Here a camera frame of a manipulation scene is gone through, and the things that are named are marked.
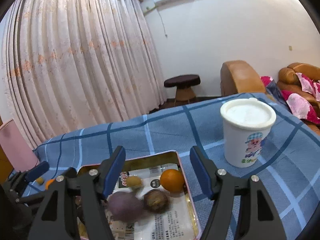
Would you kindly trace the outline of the orange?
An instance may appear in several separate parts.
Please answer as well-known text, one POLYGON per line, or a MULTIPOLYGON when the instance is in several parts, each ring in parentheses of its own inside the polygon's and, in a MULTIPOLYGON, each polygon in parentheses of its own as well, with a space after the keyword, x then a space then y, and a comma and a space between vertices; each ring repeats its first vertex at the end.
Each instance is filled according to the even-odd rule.
POLYGON ((180 193, 184 188, 184 176, 179 170, 168 169, 160 176, 161 186, 170 193, 180 193))
POLYGON ((46 182, 45 189, 48 190, 49 186, 55 181, 55 179, 50 179, 46 182))

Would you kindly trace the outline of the small brown longan fruit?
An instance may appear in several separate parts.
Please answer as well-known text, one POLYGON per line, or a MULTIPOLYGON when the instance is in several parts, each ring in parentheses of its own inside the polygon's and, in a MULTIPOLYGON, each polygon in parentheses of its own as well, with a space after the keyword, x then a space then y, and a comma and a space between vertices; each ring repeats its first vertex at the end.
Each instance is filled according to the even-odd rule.
POLYGON ((44 183, 44 179, 42 177, 39 177, 36 179, 36 182, 39 184, 39 185, 42 185, 44 183))

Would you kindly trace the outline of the purple round fruit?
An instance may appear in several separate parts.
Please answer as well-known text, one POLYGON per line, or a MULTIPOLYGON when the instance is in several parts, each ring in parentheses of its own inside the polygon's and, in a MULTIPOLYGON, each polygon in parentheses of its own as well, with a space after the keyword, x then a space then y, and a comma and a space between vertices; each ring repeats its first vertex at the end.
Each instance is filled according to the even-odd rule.
POLYGON ((142 200, 130 192, 118 191, 113 193, 107 200, 107 207, 113 220, 124 223, 136 222, 145 215, 142 200))

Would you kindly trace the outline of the small green-brown kiwi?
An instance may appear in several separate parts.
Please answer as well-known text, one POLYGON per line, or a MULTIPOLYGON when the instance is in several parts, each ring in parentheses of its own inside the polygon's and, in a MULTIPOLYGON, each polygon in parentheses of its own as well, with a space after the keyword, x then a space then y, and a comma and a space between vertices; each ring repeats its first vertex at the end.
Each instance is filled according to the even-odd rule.
POLYGON ((128 176, 126 185, 132 190, 140 189, 143 187, 143 181, 139 176, 128 176))

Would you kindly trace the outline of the dark brown mangosteen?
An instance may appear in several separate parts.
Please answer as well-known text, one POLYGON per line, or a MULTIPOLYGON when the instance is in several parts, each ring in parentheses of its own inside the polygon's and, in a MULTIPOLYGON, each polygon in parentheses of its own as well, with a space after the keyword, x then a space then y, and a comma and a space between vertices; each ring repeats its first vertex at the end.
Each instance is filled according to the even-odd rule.
POLYGON ((151 213, 163 213, 170 207, 170 198, 161 190, 151 190, 144 194, 144 208, 151 213))

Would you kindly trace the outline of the small dark brown fruit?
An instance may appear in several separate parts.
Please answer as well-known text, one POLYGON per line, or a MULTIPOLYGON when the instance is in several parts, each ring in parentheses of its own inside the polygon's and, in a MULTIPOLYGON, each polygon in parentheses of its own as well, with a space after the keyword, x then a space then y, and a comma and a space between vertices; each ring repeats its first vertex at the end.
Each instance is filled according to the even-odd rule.
POLYGON ((83 209, 82 209, 82 201, 80 196, 76 196, 75 198, 76 204, 76 214, 79 219, 83 219, 83 209))

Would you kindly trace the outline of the pink cylindrical bin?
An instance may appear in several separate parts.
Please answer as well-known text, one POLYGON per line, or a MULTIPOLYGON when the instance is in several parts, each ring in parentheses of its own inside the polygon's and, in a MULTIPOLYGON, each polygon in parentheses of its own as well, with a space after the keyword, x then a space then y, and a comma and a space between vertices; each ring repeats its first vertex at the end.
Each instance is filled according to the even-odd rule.
POLYGON ((31 170, 39 164, 13 119, 1 125, 1 147, 15 171, 31 170))

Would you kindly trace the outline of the pink metal tin tray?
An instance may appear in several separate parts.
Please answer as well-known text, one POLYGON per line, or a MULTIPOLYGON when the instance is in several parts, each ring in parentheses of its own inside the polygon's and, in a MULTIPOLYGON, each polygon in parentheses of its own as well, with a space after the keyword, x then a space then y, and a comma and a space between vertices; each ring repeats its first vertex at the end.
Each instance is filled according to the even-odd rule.
POLYGON ((201 227, 181 160, 167 151, 126 160, 101 201, 111 239, 199 239, 201 227))

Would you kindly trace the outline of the white paper cup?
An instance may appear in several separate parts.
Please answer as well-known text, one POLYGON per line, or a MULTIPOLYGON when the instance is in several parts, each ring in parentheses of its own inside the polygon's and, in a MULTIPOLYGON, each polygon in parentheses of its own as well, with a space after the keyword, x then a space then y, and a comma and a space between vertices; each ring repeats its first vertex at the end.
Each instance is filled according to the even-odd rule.
POLYGON ((263 140, 276 122, 271 106, 256 98, 234 99, 220 108, 224 156, 238 168, 252 166, 263 149, 263 140))

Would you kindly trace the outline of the pink floral blanket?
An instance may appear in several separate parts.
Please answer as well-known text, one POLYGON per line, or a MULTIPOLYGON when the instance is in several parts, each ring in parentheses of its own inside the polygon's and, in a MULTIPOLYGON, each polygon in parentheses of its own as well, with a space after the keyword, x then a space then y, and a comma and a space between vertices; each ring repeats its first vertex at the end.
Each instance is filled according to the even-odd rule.
POLYGON ((270 76, 262 76, 260 79, 268 94, 271 94, 279 103, 287 107, 295 117, 313 125, 319 125, 319 116, 308 100, 298 93, 280 90, 270 76))

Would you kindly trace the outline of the pink floral curtain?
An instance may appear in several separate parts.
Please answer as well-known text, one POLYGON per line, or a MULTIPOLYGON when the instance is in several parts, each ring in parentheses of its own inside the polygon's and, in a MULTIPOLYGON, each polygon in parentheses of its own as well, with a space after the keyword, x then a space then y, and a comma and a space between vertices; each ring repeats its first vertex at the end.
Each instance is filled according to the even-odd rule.
POLYGON ((27 144, 149 113, 166 99, 142 0, 15 0, 1 80, 27 144))

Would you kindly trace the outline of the brown leather sofa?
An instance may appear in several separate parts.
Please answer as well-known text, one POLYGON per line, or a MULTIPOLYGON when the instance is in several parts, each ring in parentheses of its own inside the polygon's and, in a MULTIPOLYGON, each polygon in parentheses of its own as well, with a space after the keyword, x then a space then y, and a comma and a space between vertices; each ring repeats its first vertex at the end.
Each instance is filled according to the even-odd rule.
MULTIPOLYGON (((277 86, 304 97, 319 116, 319 68, 306 63, 292 63, 278 73, 277 86)), ((319 134, 319 125, 302 120, 311 130, 319 134)))

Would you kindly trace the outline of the dark round stool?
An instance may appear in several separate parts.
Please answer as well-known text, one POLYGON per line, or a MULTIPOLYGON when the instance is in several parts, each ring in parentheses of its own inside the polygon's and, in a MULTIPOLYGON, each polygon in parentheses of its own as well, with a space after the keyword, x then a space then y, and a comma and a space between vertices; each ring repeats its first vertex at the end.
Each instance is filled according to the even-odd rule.
POLYGON ((187 74, 169 78, 164 81, 165 88, 176 87, 176 95, 174 98, 174 104, 176 102, 188 102, 196 98, 192 87, 198 86, 201 83, 199 75, 187 74))

